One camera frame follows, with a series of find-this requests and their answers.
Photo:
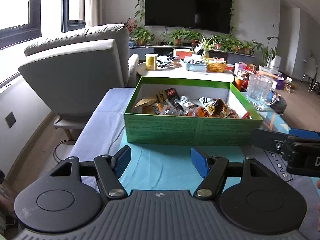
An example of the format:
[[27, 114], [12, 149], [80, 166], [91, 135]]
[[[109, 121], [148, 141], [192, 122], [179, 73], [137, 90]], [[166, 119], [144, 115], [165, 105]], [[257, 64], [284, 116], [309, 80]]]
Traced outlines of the long tan snack bar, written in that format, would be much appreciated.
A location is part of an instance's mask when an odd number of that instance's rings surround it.
[[158, 99], [154, 96], [151, 97], [147, 97], [147, 98], [142, 98], [141, 100], [139, 100], [136, 104], [135, 104], [135, 108], [136, 107], [147, 107], [150, 106], [154, 103], [156, 103], [158, 101]]

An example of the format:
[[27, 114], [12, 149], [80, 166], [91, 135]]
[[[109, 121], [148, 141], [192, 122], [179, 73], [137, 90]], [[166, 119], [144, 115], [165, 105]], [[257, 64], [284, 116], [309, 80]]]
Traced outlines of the black wall socket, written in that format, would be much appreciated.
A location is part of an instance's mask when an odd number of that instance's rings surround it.
[[5, 117], [5, 121], [7, 123], [7, 126], [9, 128], [12, 128], [12, 126], [16, 123], [16, 118], [14, 116], [13, 112], [10, 112], [6, 117]]

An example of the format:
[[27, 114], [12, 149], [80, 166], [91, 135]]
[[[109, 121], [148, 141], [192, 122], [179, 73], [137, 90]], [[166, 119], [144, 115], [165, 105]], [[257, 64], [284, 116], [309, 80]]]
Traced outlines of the spider plant in pot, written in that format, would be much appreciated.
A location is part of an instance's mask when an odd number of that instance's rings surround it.
[[202, 34], [202, 38], [200, 40], [196, 40], [196, 42], [201, 46], [203, 53], [203, 58], [209, 57], [209, 51], [214, 48], [216, 44], [216, 37], [207, 38]]

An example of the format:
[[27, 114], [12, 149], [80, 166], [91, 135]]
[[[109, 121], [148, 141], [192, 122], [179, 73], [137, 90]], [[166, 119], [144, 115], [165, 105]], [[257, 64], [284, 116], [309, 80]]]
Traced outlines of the woven wicker basket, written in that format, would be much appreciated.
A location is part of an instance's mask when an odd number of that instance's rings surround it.
[[206, 61], [207, 72], [224, 72], [227, 62]]

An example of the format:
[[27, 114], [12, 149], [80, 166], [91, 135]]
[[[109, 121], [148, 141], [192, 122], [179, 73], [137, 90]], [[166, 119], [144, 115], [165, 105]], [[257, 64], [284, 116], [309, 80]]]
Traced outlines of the orange peanut snack bag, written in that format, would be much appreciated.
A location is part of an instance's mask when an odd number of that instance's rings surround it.
[[210, 118], [212, 115], [204, 107], [195, 107], [189, 110], [187, 116]]

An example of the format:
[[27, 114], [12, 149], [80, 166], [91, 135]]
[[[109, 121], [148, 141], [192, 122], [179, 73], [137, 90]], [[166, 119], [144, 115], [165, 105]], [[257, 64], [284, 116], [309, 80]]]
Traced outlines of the red flower decoration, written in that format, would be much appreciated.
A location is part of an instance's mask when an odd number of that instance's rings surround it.
[[129, 17], [124, 25], [128, 29], [129, 34], [131, 34], [137, 28], [137, 21]]

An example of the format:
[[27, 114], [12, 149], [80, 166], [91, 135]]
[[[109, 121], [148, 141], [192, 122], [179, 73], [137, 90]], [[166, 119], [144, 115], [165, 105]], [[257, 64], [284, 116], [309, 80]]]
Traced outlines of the green cardboard box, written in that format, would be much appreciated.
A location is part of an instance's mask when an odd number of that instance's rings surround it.
[[249, 145], [262, 117], [231, 83], [142, 77], [124, 113], [133, 144]]

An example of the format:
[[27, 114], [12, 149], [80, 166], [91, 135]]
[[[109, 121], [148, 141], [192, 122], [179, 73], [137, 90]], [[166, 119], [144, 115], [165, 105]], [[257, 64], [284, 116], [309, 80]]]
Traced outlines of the white oval coffee table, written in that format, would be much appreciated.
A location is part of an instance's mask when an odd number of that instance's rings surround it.
[[183, 68], [180, 64], [173, 66], [157, 68], [156, 70], [147, 70], [145, 63], [140, 63], [136, 68], [140, 76], [146, 77], [166, 77], [166, 78], [181, 78], [181, 79], [195, 79], [195, 80], [208, 80], [232, 83], [234, 75], [231, 71], [225, 70], [224, 72], [193, 72]]

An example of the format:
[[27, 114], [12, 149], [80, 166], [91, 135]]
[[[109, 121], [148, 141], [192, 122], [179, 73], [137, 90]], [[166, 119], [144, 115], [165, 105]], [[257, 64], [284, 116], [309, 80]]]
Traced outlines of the black wall television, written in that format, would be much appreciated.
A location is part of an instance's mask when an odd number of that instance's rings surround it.
[[232, 0], [145, 0], [144, 25], [228, 34]]

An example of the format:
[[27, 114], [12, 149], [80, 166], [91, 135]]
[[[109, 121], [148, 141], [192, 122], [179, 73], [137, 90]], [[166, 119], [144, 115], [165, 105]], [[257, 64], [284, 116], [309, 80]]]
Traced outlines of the purple gift bag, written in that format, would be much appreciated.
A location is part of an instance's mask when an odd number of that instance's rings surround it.
[[278, 77], [276, 80], [276, 89], [278, 90], [283, 90], [284, 88], [284, 78], [283, 77]]

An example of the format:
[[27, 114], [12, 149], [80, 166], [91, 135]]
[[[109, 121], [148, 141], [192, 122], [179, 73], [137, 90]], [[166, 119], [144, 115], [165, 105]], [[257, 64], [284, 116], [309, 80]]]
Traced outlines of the red candy packet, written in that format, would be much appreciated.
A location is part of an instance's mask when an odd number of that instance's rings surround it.
[[176, 89], [174, 88], [170, 88], [170, 89], [166, 89], [165, 90], [165, 94], [167, 96], [167, 99], [170, 101], [170, 100], [175, 100], [175, 99], [179, 99], [179, 95], [176, 91]]

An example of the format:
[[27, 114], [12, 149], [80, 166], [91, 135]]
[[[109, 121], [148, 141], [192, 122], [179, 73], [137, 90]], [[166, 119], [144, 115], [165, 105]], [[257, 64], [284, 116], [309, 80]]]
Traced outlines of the rice cracker snack packet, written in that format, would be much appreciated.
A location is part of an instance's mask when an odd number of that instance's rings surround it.
[[153, 103], [149, 106], [142, 107], [142, 113], [149, 115], [162, 115], [166, 109], [166, 104]]

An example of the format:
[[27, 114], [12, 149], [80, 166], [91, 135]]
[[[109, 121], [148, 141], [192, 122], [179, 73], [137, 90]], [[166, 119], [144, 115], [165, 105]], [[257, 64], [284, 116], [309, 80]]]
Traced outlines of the red white printed snack bag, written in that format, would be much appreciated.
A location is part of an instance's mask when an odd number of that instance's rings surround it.
[[192, 103], [187, 96], [181, 96], [178, 99], [175, 99], [175, 102], [180, 105], [184, 111], [195, 108], [196, 105]]

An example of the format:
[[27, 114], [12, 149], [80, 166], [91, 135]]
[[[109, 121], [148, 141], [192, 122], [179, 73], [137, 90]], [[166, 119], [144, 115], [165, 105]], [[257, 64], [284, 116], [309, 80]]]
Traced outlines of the yellow brown snack bag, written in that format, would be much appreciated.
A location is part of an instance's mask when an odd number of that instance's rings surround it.
[[238, 119], [239, 116], [234, 109], [229, 107], [227, 103], [225, 103], [221, 99], [213, 100], [205, 107], [207, 112], [212, 117], [216, 118], [231, 118]]

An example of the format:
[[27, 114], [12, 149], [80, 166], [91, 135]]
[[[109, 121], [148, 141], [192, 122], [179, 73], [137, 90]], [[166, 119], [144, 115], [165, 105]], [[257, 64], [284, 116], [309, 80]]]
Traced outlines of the light blue tissue box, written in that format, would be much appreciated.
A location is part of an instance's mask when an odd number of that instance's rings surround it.
[[207, 65], [203, 62], [194, 62], [190, 61], [185, 64], [185, 69], [187, 71], [192, 71], [192, 72], [206, 72], [207, 71]]

